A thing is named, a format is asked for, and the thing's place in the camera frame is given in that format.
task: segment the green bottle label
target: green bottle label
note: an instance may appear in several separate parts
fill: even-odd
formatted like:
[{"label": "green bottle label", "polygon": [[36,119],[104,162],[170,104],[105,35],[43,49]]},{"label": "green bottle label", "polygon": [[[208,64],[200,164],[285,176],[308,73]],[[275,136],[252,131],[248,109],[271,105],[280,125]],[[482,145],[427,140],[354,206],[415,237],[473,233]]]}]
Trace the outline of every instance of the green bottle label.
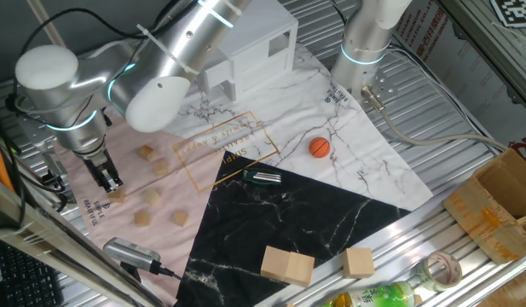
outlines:
[{"label": "green bottle label", "polygon": [[360,307],[411,307],[412,295],[397,285],[350,292],[354,306]]}]

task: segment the metal grating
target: metal grating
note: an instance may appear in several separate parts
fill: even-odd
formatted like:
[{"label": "metal grating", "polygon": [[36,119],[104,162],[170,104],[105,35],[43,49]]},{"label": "metal grating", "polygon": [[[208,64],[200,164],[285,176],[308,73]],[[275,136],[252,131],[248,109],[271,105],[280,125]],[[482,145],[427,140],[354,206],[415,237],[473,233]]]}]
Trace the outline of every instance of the metal grating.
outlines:
[{"label": "metal grating", "polygon": [[[320,61],[336,55],[344,26],[328,1],[280,0],[299,20],[298,41]],[[337,1],[345,16],[355,10],[359,1]],[[386,56],[383,71],[398,89],[398,97],[387,101],[388,112],[398,128],[409,136],[428,138],[458,133],[471,133],[452,102],[436,90],[417,69],[394,55]],[[9,134],[23,150],[22,159],[37,174],[46,172],[42,158],[27,141],[15,118],[3,107],[11,83],[0,85],[0,117]],[[408,280],[425,301],[424,306],[471,305],[496,287],[526,268],[526,258],[510,264],[496,265],[478,249],[459,225],[442,208],[440,202],[478,167],[494,157],[486,146],[470,141],[452,142],[434,147],[411,147],[393,142],[392,132],[375,112],[368,113],[391,146],[408,162],[433,191],[435,197],[414,213],[360,242],[358,246],[373,248],[377,274],[362,281],[344,280],[341,262],[335,258],[318,267],[312,285],[299,291],[288,287],[270,301],[287,301],[296,306],[310,306],[339,291],[341,287],[367,287],[389,281]],[[83,235],[88,230],[77,207],[64,211],[64,218]],[[465,287],[444,293],[430,293],[420,287],[410,269],[428,251],[444,249],[456,256],[464,270]],[[116,306],[114,302],[85,287],[68,276],[59,274],[59,284],[67,306]]]}]

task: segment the orange basketball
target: orange basketball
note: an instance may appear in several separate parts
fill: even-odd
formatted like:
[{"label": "orange basketball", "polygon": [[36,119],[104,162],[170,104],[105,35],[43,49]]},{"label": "orange basketball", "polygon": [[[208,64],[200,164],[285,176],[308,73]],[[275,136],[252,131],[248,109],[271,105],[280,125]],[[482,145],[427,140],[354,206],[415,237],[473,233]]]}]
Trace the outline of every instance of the orange basketball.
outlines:
[{"label": "orange basketball", "polygon": [[323,137],[316,137],[310,142],[310,153],[316,158],[323,158],[331,151],[331,144]]}]

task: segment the keyboard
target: keyboard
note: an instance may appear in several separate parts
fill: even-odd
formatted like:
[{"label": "keyboard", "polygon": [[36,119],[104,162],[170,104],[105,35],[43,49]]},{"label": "keyboard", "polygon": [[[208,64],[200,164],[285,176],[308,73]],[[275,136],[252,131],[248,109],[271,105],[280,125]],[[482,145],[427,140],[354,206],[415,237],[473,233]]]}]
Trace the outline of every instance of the keyboard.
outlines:
[{"label": "keyboard", "polygon": [[63,302],[54,269],[1,241],[0,268],[9,307],[55,307]]}]

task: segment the tape roll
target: tape roll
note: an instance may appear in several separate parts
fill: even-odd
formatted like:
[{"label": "tape roll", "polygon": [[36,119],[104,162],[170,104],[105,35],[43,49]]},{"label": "tape roll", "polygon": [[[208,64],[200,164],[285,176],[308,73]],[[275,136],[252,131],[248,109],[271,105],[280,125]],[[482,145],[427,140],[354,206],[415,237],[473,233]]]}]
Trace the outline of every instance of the tape roll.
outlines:
[{"label": "tape roll", "polygon": [[422,285],[435,292],[458,285],[463,277],[458,260],[447,252],[433,252],[416,265],[416,274]]}]

